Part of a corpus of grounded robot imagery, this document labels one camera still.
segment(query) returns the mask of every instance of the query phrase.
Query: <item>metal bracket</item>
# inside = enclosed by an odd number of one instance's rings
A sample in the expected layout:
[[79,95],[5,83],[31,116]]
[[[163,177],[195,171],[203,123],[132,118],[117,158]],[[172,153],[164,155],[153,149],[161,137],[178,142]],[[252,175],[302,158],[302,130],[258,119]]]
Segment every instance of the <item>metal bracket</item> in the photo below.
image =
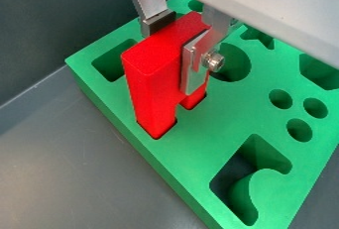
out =
[[148,37],[175,21],[176,13],[167,8],[165,0],[132,0],[140,16],[141,35]]
[[180,90],[187,95],[191,95],[203,85],[207,71],[219,71],[224,64],[224,58],[214,50],[214,47],[227,36],[230,26],[235,20],[231,16],[206,5],[203,22],[211,26],[211,29],[194,38],[183,49]]

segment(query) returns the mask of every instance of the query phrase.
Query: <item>red block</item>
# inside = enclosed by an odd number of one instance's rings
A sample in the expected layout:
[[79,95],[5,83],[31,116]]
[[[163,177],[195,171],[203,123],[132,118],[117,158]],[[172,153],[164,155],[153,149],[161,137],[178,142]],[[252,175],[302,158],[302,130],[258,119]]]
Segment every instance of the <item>red block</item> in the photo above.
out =
[[192,95],[180,91],[183,46],[210,27],[191,12],[121,54],[136,121],[153,139],[175,125],[178,104],[192,109],[206,96],[207,80]]

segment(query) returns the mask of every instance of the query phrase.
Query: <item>irregular shaped hole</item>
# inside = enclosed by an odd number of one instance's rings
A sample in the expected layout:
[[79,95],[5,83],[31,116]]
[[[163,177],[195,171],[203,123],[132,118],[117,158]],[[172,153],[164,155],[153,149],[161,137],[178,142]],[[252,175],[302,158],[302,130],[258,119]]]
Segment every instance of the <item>irregular shaped hole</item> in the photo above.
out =
[[300,119],[291,119],[287,122],[287,132],[296,141],[303,143],[308,142],[312,138],[311,127]]
[[100,72],[100,74],[107,79],[107,81],[115,82],[120,77],[123,77],[120,55],[135,44],[136,44],[136,41],[131,39],[124,41],[113,49],[111,49],[105,54],[103,54],[99,58],[96,58],[92,61],[91,63],[92,66]]
[[222,43],[219,53],[226,57],[226,64],[219,72],[211,72],[211,77],[226,82],[243,80],[252,67],[247,53],[227,43]]
[[287,174],[291,168],[288,158],[262,136],[254,134],[211,180],[211,191],[248,226],[258,220],[258,211],[250,194],[251,176],[262,169]]
[[302,75],[324,90],[339,88],[339,69],[306,54],[299,57],[299,68]]
[[328,114],[324,103],[316,98],[304,99],[303,107],[306,112],[318,119],[323,119]]
[[292,105],[292,99],[290,94],[284,90],[274,90],[270,93],[270,102],[271,104],[280,108],[280,109],[288,109]]
[[190,3],[188,3],[188,8],[192,11],[203,12],[204,4],[202,2],[199,2],[198,0],[191,0]]
[[246,41],[259,40],[268,50],[274,50],[274,38],[254,27],[248,26],[248,29],[242,33],[240,37]]

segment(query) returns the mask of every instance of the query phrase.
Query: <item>gray table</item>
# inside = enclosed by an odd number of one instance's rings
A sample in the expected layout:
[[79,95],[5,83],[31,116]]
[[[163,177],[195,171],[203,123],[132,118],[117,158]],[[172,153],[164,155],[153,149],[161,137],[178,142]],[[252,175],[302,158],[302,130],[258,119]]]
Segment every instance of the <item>gray table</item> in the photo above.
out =
[[[338,228],[338,161],[290,228]],[[206,228],[67,67],[0,108],[0,228]]]

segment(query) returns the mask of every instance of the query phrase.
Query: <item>gray surface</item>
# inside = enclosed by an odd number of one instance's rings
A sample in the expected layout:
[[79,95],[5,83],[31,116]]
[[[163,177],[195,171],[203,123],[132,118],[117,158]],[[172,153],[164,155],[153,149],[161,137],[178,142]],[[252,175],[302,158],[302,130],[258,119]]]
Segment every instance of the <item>gray surface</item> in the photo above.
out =
[[135,17],[131,0],[0,0],[0,105]]
[[[338,161],[290,228],[338,228]],[[206,228],[67,68],[0,108],[0,166],[0,228]]]
[[339,68],[338,0],[202,0]]

